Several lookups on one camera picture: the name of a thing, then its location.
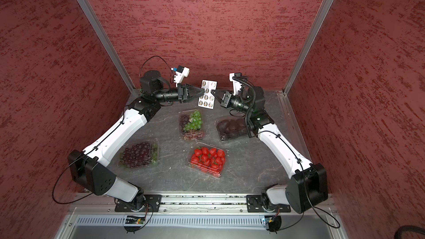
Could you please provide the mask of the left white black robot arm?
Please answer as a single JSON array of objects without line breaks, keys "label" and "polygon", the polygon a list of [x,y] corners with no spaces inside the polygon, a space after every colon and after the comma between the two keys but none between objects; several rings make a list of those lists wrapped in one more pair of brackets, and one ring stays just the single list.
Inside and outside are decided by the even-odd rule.
[{"label": "left white black robot arm", "polygon": [[184,84],[189,68],[178,66],[172,87],[159,71],[147,71],[141,78],[141,94],[124,110],[122,117],[98,140],[84,150],[68,156],[71,178],[97,196],[107,195],[138,212],[148,208],[143,190],[118,178],[107,166],[131,136],[146,125],[165,103],[191,102],[204,94],[204,89]]}]

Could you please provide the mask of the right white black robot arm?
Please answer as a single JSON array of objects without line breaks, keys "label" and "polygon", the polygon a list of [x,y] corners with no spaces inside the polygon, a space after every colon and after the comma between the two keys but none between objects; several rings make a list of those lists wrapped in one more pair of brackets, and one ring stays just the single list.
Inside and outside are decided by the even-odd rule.
[{"label": "right white black robot arm", "polygon": [[245,114],[248,135],[263,142],[288,175],[286,185],[276,184],[263,192],[264,207],[285,204],[301,214],[328,199],[325,168],[319,163],[313,164],[283,136],[265,110],[262,88],[250,86],[246,98],[242,98],[240,92],[225,90],[213,90],[212,95],[221,107]]}]

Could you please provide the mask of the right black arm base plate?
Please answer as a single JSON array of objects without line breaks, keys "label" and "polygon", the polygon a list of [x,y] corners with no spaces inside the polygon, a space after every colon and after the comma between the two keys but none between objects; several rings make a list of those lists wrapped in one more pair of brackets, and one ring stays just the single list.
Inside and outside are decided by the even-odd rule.
[{"label": "right black arm base plate", "polygon": [[287,204],[273,204],[265,195],[247,195],[246,196],[247,210],[250,213],[288,213],[291,212],[291,207]]}]

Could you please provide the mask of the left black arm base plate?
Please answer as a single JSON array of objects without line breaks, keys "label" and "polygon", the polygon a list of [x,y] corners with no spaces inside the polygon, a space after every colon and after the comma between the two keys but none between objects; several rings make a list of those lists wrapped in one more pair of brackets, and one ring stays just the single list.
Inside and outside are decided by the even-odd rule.
[{"label": "left black arm base plate", "polygon": [[158,212],[162,195],[144,194],[136,196],[132,201],[125,202],[120,199],[114,199],[115,212]]}]

